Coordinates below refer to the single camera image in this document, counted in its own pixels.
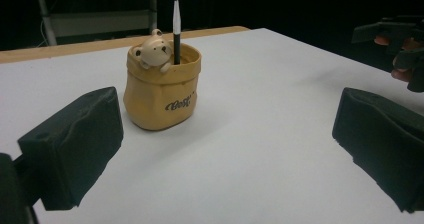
black pen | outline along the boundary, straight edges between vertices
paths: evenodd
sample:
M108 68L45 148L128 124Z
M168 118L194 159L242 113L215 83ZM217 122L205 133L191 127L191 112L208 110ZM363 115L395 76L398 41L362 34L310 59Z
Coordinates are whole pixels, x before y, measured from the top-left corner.
M174 64L180 64L181 16L178 0L174 1Z

dark floor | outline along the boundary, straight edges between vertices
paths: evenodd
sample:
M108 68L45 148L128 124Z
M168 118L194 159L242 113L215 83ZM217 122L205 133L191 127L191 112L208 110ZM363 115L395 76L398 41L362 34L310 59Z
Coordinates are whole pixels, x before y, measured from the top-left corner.
M52 12L133 10L148 0L46 0ZM45 45L37 0L0 0L0 50ZM158 0L158 28L172 32L172 0ZM396 15L423 15L422 0L181 0L183 29L268 28L324 50L390 70L393 56L372 42L352 44L353 28ZM59 44L148 34L147 30L62 38Z

pen holder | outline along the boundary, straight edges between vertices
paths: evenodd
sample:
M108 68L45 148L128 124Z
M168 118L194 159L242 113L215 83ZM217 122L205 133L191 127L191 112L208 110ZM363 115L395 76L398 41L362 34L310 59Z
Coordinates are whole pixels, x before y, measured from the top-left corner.
M133 54L139 46L131 47L127 56L124 105L129 117L146 130L162 130L183 122L196 106L200 52L182 43L180 64L174 65L171 55L172 65L161 72L160 67L145 69L140 65Z

black foam pad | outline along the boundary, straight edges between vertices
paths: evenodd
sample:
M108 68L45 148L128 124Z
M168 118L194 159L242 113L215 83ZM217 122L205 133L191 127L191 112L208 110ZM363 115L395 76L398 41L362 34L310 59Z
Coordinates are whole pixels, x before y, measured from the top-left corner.
M424 210L424 117L382 96L345 88L333 137L401 211Z
M87 93L18 140L46 210L78 206L121 146L116 89Z

